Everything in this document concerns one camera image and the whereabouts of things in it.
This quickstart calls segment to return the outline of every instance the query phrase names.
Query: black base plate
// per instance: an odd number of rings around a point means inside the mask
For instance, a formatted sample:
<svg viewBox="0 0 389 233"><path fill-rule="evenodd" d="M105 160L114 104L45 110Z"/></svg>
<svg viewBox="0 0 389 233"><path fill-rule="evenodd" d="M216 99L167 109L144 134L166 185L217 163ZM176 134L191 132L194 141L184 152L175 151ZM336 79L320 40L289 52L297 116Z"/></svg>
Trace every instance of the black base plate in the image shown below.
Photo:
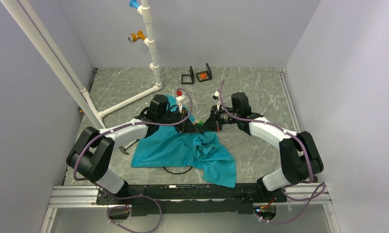
<svg viewBox="0 0 389 233"><path fill-rule="evenodd" d="M253 203L286 202L280 190L271 193L271 196L258 196L256 183L237 183L235 188L227 188L214 184L176 184L176 185L129 185L130 196L144 194L158 200L165 214L180 213L214 213L238 212L239 214L252 214ZM122 205L126 200L113 200L103 191L99 191L97 205ZM157 214L157 206L144 198L131 199L132 216L146 216Z"/></svg>

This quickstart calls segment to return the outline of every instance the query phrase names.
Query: marble surface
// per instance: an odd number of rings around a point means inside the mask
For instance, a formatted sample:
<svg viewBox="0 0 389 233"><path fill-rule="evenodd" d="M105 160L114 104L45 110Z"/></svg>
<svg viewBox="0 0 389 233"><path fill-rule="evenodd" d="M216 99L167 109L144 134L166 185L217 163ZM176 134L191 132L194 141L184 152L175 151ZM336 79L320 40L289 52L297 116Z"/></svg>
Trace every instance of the marble surface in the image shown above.
<svg viewBox="0 0 389 233"><path fill-rule="evenodd" d="M206 70L204 67L194 68L194 72ZM146 96L104 118L106 127L125 123L138 115L156 94L170 94L176 88L186 88L193 98L193 116L206 120L210 108L216 101L210 98L225 79L223 97L231 106L230 95L245 92L253 112L263 114L270 121L286 129L295 130L286 101L281 81L274 68L229 68L211 67L213 79L199 83L195 77L192 85L182 85L180 75L188 73L188 68L162 68L161 79L163 89ZM99 69L91 90L91 98L98 110L104 110L126 100L154 85L153 72L148 68L106 68ZM80 132L91 126L83 117ZM269 174L280 166L279 151L262 139L248 136L237 129L236 125L225 125L218 133L220 142L228 149L236 160L237 183L254 183L256 179ZM131 168L130 163L137 143L126 155L115 149L112 154L110 168L130 184L174 184L174 183L206 183L202 180L203 170L193 168L183 175L172 175L160 168ZM173 172L187 168L169 168ZM73 169L68 168L65 185L90 185L88 181L73 180Z"/></svg>

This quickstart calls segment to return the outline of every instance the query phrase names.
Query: white pvc pipe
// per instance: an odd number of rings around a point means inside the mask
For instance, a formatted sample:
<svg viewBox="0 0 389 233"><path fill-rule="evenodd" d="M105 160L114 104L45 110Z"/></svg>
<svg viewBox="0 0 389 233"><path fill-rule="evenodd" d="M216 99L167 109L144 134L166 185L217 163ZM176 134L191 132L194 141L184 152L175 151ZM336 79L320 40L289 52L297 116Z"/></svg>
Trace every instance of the white pvc pipe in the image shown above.
<svg viewBox="0 0 389 233"><path fill-rule="evenodd" d="M69 62L66 60L65 56L63 56L62 52L60 51L59 47L53 40L52 36L49 34L49 31L46 29L45 25L40 20L39 16L36 14L28 0L17 0L20 2L20 4L23 6L24 10L26 11L27 15L31 18L33 24L37 27L39 32L43 35L44 39L47 41L53 52L56 54L56 57L60 60L63 67L67 70L68 74L70 75L71 79L75 82L76 86L79 90L86 89L83 84L81 83L80 79L76 75L75 71L70 66Z"/></svg>
<svg viewBox="0 0 389 233"><path fill-rule="evenodd" d="M128 105L130 103L135 102L136 100L139 100L139 99L141 99L141 98L143 98L145 96L148 96L148 95L152 94L153 92L156 92L156 91L160 90L161 88L162 88L162 83L160 83L160 85L155 85L152 88L150 88L150 89L148 89L148 90L146 90L146 91L144 91L142 93L139 93L139 94L133 96L132 98L129 98L129 99L127 99L127 100L125 100L125 101L123 101L121 103L118 103L115 106L112 106L112 107L110 107L110 108L108 108L106 110L103 110L102 111L103 116L106 116L107 114L110 114L110 113L112 113L112 112L114 112L114 111L116 111L116 110L118 110L120 108L123 108L124 106L126 106L126 105Z"/></svg>
<svg viewBox="0 0 389 233"><path fill-rule="evenodd" d="M105 129L106 126L104 125L103 123L103 113L102 112L99 112L96 107L95 107L95 104L93 103L92 99L90 98L90 94L89 92L86 90L86 88L84 89L84 91L81 91L81 94L83 95L84 99L86 100L87 104L89 105L90 109L92 109L92 112L95 114L95 116L97 117L97 119L99 120L99 122L101 123L101 125L103 126L103 128Z"/></svg>
<svg viewBox="0 0 389 233"><path fill-rule="evenodd" d="M157 60L157 55L156 55L156 42L155 38L153 36L153 30L152 30L152 16L151 16L151 11L150 11L150 6L149 2L147 0L141 0L142 5L138 7L137 12L142 15L143 17L143 22L146 25L146 33L147 33L147 40L148 42L146 45L149 47L150 55L152 57L152 66L153 67L159 67L159 63ZM156 85L161 85L161 80L160 80L160 70L156 69L153 70L155 80L156 80Z"/></svg>
<svg viewBox="0 0 389 233"><path fill-rule="evenodd" d="M86 116L90 119L93 126L100 129L104 125L98 120L96 115L93 113L92 109L89 107L87 102L84 100L82 94L79 92L78 87L73 83L68 73L67 68L64 67L63 62L57 57L56 51L53 51L52 45L48 43L43 35L38 25L35 24L32 17L35 17L40 21L36 12L30 6L27 0L0 0L16 23L21 27L26 36L30 39L39 53L42 55L43 59L47 62L56 76L63 83L65 88L68 90L70 95L83 110Z"/></svg>

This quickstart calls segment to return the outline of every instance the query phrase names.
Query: blue towel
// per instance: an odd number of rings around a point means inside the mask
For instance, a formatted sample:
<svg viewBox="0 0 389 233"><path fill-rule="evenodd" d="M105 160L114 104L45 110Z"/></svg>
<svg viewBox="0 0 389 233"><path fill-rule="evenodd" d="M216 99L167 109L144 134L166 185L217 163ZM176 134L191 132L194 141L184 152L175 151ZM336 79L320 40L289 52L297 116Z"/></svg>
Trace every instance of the blue towel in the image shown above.
<svg viewBox="0 0 389 233"><path fill-rule="evenodd" d="M170 106L176 104L174 97L167 97ZM213 132L178 133L173 126L160 126L152 136L139 141L131 166L193 166L204 170L207 182L229 188L236 184L235 160Z"/></svg>

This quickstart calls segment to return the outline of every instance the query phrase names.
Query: gray wall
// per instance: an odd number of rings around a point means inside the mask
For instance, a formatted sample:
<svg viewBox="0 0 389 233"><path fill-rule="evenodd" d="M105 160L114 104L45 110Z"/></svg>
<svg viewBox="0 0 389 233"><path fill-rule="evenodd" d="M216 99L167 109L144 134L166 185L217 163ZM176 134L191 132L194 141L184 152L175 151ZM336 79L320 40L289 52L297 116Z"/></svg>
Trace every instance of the gray wall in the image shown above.
<svg viewBox="0 0 389 233"><path fill-rule="evenodd" d="M94 67L147 67L128 0L58 0ZM320 0L151 0L162 67L284 67Z"/></svg>
<svg viewBox="0 0 389 233"><path fill-rule="evenodd" d="M92 66L57 2L31 3L87 83ZM40 231L79 128L77 108L0 3L0 233Z"/></svg>
<svg viewBox="0 0 389 233"><path fill-rule="evenodd" d="M389 233L389 0L321 1L286 79L342 232Z"/></svg>

